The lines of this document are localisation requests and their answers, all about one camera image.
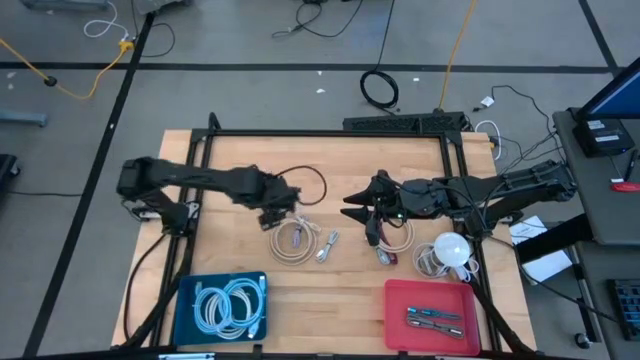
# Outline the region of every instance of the blue tray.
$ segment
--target blue tray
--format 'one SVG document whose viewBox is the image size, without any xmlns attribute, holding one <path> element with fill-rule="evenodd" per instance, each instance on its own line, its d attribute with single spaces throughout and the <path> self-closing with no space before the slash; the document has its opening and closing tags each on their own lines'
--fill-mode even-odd
<svg viewBox="0 0 640 360">
<path fill-rule="evenodd" d="M 268 289 L 269 284 L 267 282 L 267 290 L 265 290 L 265 304 L 264 304 L 264 316 L 260 320 L 260 327 L 253 339 L 249 339 L 247 331 L 245 331 L 240 337 L 235 340 L 229 341 L 222 339 L 216 335 L 203 334 L 196 326 L 193 320 L 193 304 L 196 300 L 196 284 L 202 283 L 203 288 L 217 287 L 224 288 L 229 281 L 238 278 L 248 278 L 259 283 L 260 276 L 267 278 L 267 274 L 262 271 L 246 272 L 246 273 L 232 273 L 232 274 L 215 274 L 215 275 L 191 275 L 185 276 L 180 280 L 180 288 L 178 289 L 178 301 L 176 302 L 176 315 L 175 315 L 175 327 L 173 331 L 173 342 L 175 345 L 198 345 L 198 344 L 215 344 L 215 343 L 229 343 L 239 341 L 259 341 L 267 336 L 267 304 L 268 304 Z M 247 291 L 249 300 L 253 308 L 257 304 L 258 299 L 253 290 Z M 237 318 L 244 316 L 244 302 L 235 296 L 231 296 L 231 306 L 233 308 L 233 315 Z"/>
</svg>

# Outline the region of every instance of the desk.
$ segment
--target desk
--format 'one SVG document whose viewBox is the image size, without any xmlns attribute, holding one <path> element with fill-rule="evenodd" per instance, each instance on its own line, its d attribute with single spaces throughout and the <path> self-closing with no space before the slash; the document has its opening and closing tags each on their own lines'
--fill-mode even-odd
<svg viewBox="0 0 640 360">
<path fill-rule="evenodd" d="M 584 279 L 579 279 L 586 285 L 586 289 L 581 288 L 583 298 L 588 305 L 613 315 L 615 313 L 605 281 L 640 277 L 640 221 L 637 210 L 640 208 L 640 194 L 616 193 L 609 189 L 610 179 L 617 177 L 616 171 L 607 157 L 587 158 L 584 155 L 572 133 L 576 123 L 571 113 L 557 112 L 553 114 L 553 121 L 578 184 L 585 214 L 567 222 L 573 223 L 574 228 L 571 225 L 565 226 L 565 223 L 548 233 L 556 239 L 564 237 L 568 241 L 580 241 L 575 245 L 575 257 L 584 274 Z M 623 123 L 636 146 L 639 146 L 640 121 L 623 120 Z M 628 164 L 628 156 L 622 154 L 614 157 L 623 173 Z M 636 169 L 631 180 L 639 181 L 638 179 L 640 175 Z M 565 237 L 564 234 L 568 233 L 572 236 Z M 592 332 L 589 335 L 592 340 L 604 339 L 612 359 L 636 358 L 640 353 L 640 342 L 625 341 L 617 324 L 599 320 L 593 314 L 589 314 L 588 319 L 585 318 L 585 323 L 588 332 Z"/>
<path fill-rule="evenodd" d="M 165 132 L 159 157 L 184 163 L 190 137 L 190 131 Z M 469 173 L 479 177 L 494 175 L 486 134 L 464 134 L 463 140 Z M 337 229 L 340 239 L 323 264 L 312 259 L 301 266 L 281 265 L 269 255 L 269 233 L 259 229 L 256 211 L 232 205 L 223 194 L 205 192 L 192 273 L 254 270 L 267 273 L 270 300 L 268 335 L 262 342 L 265 353 L 393 354 L 395 351 L 387 349 L 382 338 L 384 282 L 392 278 L 421 278 L 413 269 L 410 251 L 399 255 L 397 266 L 379 264 L 364 240 L 364 227 L 338 210 L 345 207 L 344 196 L 364 189 L 381 168 L 398 181 L 442 176 L 440 154 L 440 143 L 426 138 L 216 136 L 211 168 L 257 164 L 263 171 L 275 173 L 293 165 L 309 164 L 320 170 L 328 183 L 326 199 L 316 206 L 300 206 L 298 210 L 325 229 L 319 243 L 326 242 L 330 229 Z M 289 184 L 302 188 L 303 200 L 321 194 L 321 182 L 312 173 L 291 172 L 285 177 Z M 177 199 L 177 188 L 167 188 L 166 192 Z M 432 241 L 438 234 L 451 230 L 447 218 L 413 224 L 416 243 Z M 159 233 L 158 222 L 141 226 L 134 264 Z M 389 236 L 401 234 L 391 232 Z M 511 241 L 506 227 L 497 228 L 495 234 Z M 135 329 L 146 317 L 158 297 L 167 246 L 163 243 L 140 267 L 132 286 L 130 329 Z M 494 304 L 523 342 L 535 348 L 513 252 L 489 241 L 483 244 L 483 249 Z M 173 309 L 172 303 L 167 308 L 161 344 L 169 339 Z M 484 311 L 479 305 L 476 310 L 483 348 L 489 349 Z M 113 344 L 123 340 L 121 309 Z M 189 348 L 205 349 L 251 352 L 252 344 Z"/>
</svg>

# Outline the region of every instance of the red tray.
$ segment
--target red tray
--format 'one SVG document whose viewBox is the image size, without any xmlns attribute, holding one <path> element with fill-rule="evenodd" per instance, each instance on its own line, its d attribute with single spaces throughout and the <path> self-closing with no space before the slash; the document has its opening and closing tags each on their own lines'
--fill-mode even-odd
<svg viewBox="0 0 640 360">
<path fill-rule="evenodd" d="M 464 329 L 464 339 L 407 324 L 407 308 L 430 308 L 462 316 L 461 321 L 434 318 Z M 480 336 L 471 286 L 460 283 L 387 280 L 384 284 L 384 342 L 394 350 L 478 355 Z"/>
</svg>

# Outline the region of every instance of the gray floor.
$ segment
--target gray floor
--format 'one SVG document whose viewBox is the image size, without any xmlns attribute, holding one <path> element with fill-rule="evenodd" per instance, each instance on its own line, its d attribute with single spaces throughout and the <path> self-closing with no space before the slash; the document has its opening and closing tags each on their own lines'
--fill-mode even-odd
<svg viewBox="0 0 640 360">
<path fill-rule="evenodd" d="M 118 22 L 133 33 L 128 1 L 115 0 Z M 341 37 L 320 39 L 300 33 L 272 40 L 270 34 L 292 26 L 298 1 L 196 0 L 188 8 L 161 14 L 156 22 L 173 26 L 173 52 L 144 62 L 158 63 L 374 63 L 377 60 L 389 0 L 367 0 Z M 396 3 L 383 63 L 446 64 L 467 2 L 402 0 Z M 640 53 L 633 0 L 589 0 L 620 65 Z M 314 26 L 332 32 L 356 3 L 330 1 Z M 0 5 L 0 34 L 33 61 L 109 62 L 121 38 L 112 29 L 99 39 L 82 34 L 87 20 L 111 13 L 29 11 L 17 0 Z M 138 17 L 139 25 L 143 18 Z M 146 53 L 162 51 L 168 35 L 154 28 Z M 0 61 L 14 61 L 0 51 Z M 456 58 L 465 65 L 605 66 L 605 61 L 577 0 L 481 1 Z M 78 92 L 91 86 L 94 71 L 47 71 Z M 325 71 L 138 71 L 84 223 L 68 275 L 40 348 L 41 354 L 106 348 L 124 291 L 138 224 L 119 206 L 115 183 L 125 159 L 157 154 L 168 128 L 205 126 L 210 111 L 225 128 L 338 129 L 350 116 L 379 115 L 362 98 L 360 72 Z M 442 73 L 391 73 L 401 90 L 403 113 L 431 111 L 437 105 Z M 124 71 L 111 71 L 96 97 L 70 99 L 42 85 L 26 70 L 0 71 L 0 107 L 45 112 L 46 128 L 0 125 L 0 152 L 20 157 L 22 175 L 14 189 L 82 192 L 98 143 L 120 89 Z M 608 74 L 454 73 L 445 108 L 464 110 L 474 123 L 490 119 L 502 135 L 529 147 L 546 135 L 545 120 L 528 100 L 508 90 L 496 91 L 496 104 L 471 113 L 490 87 L 509 84 L 534 96 L 551 114 L 579 106 L 611 79 Z M 388 96 L 372 80 L 374 96 Z M 516 156 L 505 144 L 498 169 Z M 551 144 L 540 151 L 551 149 Z M 549 154 L 545 158 L 554 158 Z M 24 350 L 78 199 L 7 196 L 0 208 L 0 357 Z M 578 199 L 541 204 L 526 213 L 561 221 L 581 212 Z M 550 284 L 576 294 L 575 280 L 563 273 Z M 580 350 L 573 334 L 583 330 L 578 309 L 544 289 L 525 288 L 539 348 L 549 354 L 606 358 L 601 344 Z"/>
</svg>

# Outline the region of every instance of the black floor line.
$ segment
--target black floor line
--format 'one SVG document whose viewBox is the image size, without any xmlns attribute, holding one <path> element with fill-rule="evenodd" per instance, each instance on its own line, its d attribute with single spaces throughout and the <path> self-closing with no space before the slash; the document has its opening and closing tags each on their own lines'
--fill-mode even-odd
<svg viewBox="0 0 640 360">
<path fill-rule="evenodd" d="M 587 2 L 587 0 L 578 0 L 578 3 L 580 4 L 580 8 L 582 8 L 582 12 L 584 13 L 585 18 L 587 19 L 587 23 L 589 23 L 589 27 L 591 28 L 591 32 L 593 33 L 593 37 L 596 39 L 596 43 L 598 43 L 598 47 L 600 48 L 602 57 L 604 57 L 604 60 L 607 62 L 609 72 L 611 72 L 612 74 L 617 74 L 619 70 L 618 64 L 613 57 L 613 53 L 611 53 L 611 49 L 609 48 L 609 45 L 604 38 L 602 30 L 600 30 L 600 26 L 596 21 L 595 15 L 593 15 L 593 11 L 591 11 L 589 3 Z"/>
<path fill-rule="evenodd" d="M 118 126 L 118 121 L 120 120 L 120 115 L 122 114 L 122 109 L 124 108 L 124 104 L 127 100 L 127 95 L 129 94 L 131 83 L 133 82 L 133 75 L 135 74 L 136 67 L 140 62 L 142 50 L 144 49 L 144 45 L 147 41 L 147 36 L 149 35 L 149 30 L 151 29 L 152 24 L 153 15 L 148 15 L 138 39 L 138 46 L 133 53 L 131 62 L 129 63 L 127 69 L 127 73 L 124 76 L 122 86 L 120 87 L 120 91 L 118 92 L 118 96 L 116 97 L 115 103 L 113 105 L 113 110 L 111 111 L 111 115 L 109 116 L 109 121 L 107 122 L 104 134 L 102 135 L 102 140 L 100 141 L 98 151 L 96 152 L 96 157 L 93 161 L 93 165 L 91 166 L 91 171 L 89 172 L 89 178 L 84 187 L 84 191 L 82 192 L 82 197 L 80 198 L 78 208 L 76 209 L 75 215 L 73 216 L 71 227 L 69 228 L 69 232 L 67 233 L 67 238 L 65 239 L 64 245 L 62 247 L 60 257 L 58 258 L 55 270 L 53 271 L 53 275 L 51 276 L 51 281 L 49 282 L 49 286 L 47 287 L 47 292 L 45 293 L 44 300 L 42 300 L 40 310 L 38 311 L 38 316 L 36 317 L 33 328 L 31 329 L 31 334 L 29 335 L 29 340 L 27 341 L 27 345 L 23 353 L 24 357 L 36 356 L 38 354 L 38 350 L 40 349 L 40 345 L 47 330 L 49 320 L 51 319 L 51 314 L 53 313 L 56 300 L 58 299 L 58 295 L 60 294 L 60 289 L 62 288 L 64 277 L 69 268 L 69 264 L 71 263 L 71 258 L 73 256 L 76 244 L 78 243 L 82 225 L 84 224 L 87 212 L 89 211 L 91 199 L 93 198 L 96 186 L 98 185 L 98 180 L 100 179 L 100 174 L 102 173 L 102 168 L 104 167 L 104 162 L 107 158 L 107 153 L 109 152 L 109 147 L 111 145 L 113 135 L 115 134 L 116 128 Z"/>
<path fill-rule="evenodd" d="M 101 70 L 106 63 L 35 62 L 42 70 Z M 142 63 L 138 70 L 153 71 L 368 71 L 375 64 L 196 64 L 196 63 Z M 0 69 L 26 69 L 20 62 L 0 63 Z M 115 70 L 127 70 L 121 63 Z M 381 71 L 445 72 L 446 65 L 383 64 Z M 606 66 L 519 66 L 519 65 L 454 65 L 455 73 L 498 74 L 603 74 L 611 71 Z"/>
</svg>

